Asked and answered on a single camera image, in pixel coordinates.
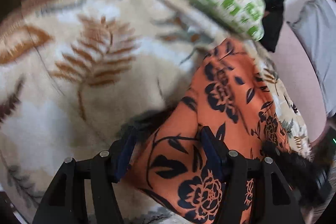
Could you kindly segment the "orange floral garment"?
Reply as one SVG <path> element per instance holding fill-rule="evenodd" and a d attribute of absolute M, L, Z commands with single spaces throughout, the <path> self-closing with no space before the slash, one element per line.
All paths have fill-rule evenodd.
<path fill-rule="evenodd" d="M 126 181 L 193 223 L 213 223 L 224 193 L 223 143 L 246 159 L 269 141 L 290 151 L 272 95 L 242 42 L 210 50 L 171 116 L 135 157 Z"/>

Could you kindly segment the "grey pillow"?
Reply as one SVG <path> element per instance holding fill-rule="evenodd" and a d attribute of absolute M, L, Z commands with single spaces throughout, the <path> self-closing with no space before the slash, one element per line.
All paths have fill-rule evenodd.
<path fill-rule="evenodd" d="M 309 0 L 289 23 L 318 78 L 326 114 L 335 115 L 335 13 L 327 0 Z"/>

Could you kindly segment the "leaf print beige blanket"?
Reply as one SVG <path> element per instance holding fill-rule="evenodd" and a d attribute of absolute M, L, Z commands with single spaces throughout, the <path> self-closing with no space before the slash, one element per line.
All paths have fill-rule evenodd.
<path fill-rule="evenodd" d="M 182 100 L 229 35 L 187 0 L 25 0 L 1 24 L 1 186 L 21 217 L 66 157 Z"/>

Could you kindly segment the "pink bolster cushion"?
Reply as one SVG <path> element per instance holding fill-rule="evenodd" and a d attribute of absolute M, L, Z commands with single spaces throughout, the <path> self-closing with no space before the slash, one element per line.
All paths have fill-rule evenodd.
<path fill-rule="evenodd" d="M 290 99 L 307 125 L 311 145 L 317 145 L 325 135 L 325 104 L 309 57 L 287 23 L 282 25 L 276 50 L 270 55 Z"/>

